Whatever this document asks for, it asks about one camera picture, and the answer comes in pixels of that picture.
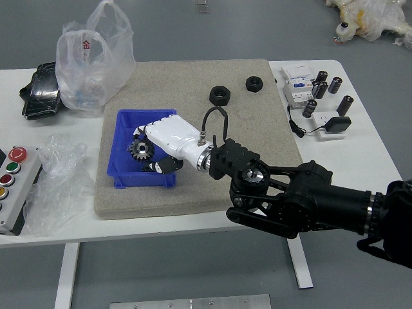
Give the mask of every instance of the metal gear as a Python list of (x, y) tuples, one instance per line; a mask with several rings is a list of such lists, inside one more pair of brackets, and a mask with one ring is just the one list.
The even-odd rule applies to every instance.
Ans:
[(132, 158), (138, 161), (150, 159), (155, 154), (155, 146), (147, 137), (135, 139), (128, 150)]

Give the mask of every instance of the clear plastic bag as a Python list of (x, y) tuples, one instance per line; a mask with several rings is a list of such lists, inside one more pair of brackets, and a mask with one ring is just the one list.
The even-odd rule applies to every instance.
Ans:
[(86, 25), (64, 25), (57, 42), (56, 78), (66, 107), (102, 111), (135, 68), (133, 31), (113, 0), (100, 2)]
[(93, 195), (95, 188), (82, 164), (86, 153), (87, 146), (71, 144), (68, 135), (50, 136), (39, 148), (43, 170), (23, 209), (32, 234), (50, 235), (85, 211), (84, 197)]

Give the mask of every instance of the plastic bag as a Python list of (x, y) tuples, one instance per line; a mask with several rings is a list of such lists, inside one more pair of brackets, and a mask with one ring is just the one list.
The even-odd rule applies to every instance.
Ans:
[(86, 152), (85, 144), (72, 145), (68, 135), (53, 135), (39, 148), (43, 170), (23, 208), (32, 234), (49, 235), (85, 211), (84, 196), (95, 187), (82, 164)]
[(395, 32), (397, 45), (412, 49), (412, 27), (405, 19), (402, 5), (406, 0), (326, 0), (327, 6), (337, 6), (341, 22), (336, 28), (336, 41), (347, 42), (354, 35), (368, 41), (378, 39), (383, 31)]
[(100, 2), (86, 25), (64, 25), (57, 42), (56, 78), (66, 107), (102, 111), (135, 68), (133, 31), (113, 0)]

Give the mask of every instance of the white table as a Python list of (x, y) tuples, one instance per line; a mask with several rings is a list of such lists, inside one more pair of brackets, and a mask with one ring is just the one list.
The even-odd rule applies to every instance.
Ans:
[[(294, 62), (270, 62), (274, 77), (278, 81), (277, 86), (285, 110), (287, 101), (281, 89), (285, 78), (281, 73), (281, 67), (291, 63)], [(352, 125), (348, 128), (345, 139), (320, 141), (317, 133), (311, 133), (304, 138), (295, 136), (303, 161), (316, 160), (318, 164), (333, 171), (332, 183), (334, 185), (385, 193), (388, 183), (399, 180), (400, 175), (342, 66), (335, 61), (305, 61), (304, 63), (314, 75), (319, 70), (326, 70), (330, 77), (339, 76), (344, 81), (334, 97), (326, 93), (323, 101), (329, 98), (331, 104), (319, 104), (316, 111), (335, 110), (337, 101), (340, 102), (343, 95), (352, 96), (355, 102), (347, 114), (351, 118)], [(70, 134), (74, 144), (83, 142), (88, 145), (86, 168), (91, 177), (95, 178), (103, 119), (79, 118), (73, 113), (63, 111), (55, 117), (44, 120), (30, 122), (25, 120), (21, 116), (23, 101), (19, 97), (19, 90), (29, 83), (34, 71), (35, 69), (0, 71), (1, 106), (3, 111), (6, 111), (1, 114), (0, 120), (0, 126), (3, 129), (1, 149), (7, 153), (14, 145), (38, 146), (42, 145), (49, 135)], [(315, 129), (311, 119), (301, 116), (300, 109), (292, 110), (292, 117), (299, 126), (307, 130)], [(85, 198), (84, 205), (83, 214), (73, 218), (50, 236), (31, 235), (25, 227), (20, 236), (0, 237), (0, 247), (72, 243), (66, 245), (56, 308), (64, 308), (70, 303), (68, 296), (71, 297), (73, 288), (79, 242), (243, 228), (229, 221), (224, 211), (186, 216), (104, 221), (93, 212), (93, 197)], [(289, 245), (292, 256), (295, 251), (295, 256), (299, 260), (294, 262), (303, 262), (303, 272), (307, 272), (306, 261), (301, 261), (304, 256), (301, 255), (300, 240), (289, 242)]]

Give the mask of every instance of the yellow button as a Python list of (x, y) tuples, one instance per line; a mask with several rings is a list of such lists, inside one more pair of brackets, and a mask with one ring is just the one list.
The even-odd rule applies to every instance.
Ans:
[(5, 199), (8, 196), (8, 190), (6, 188), (0, 187), (0, 200)]

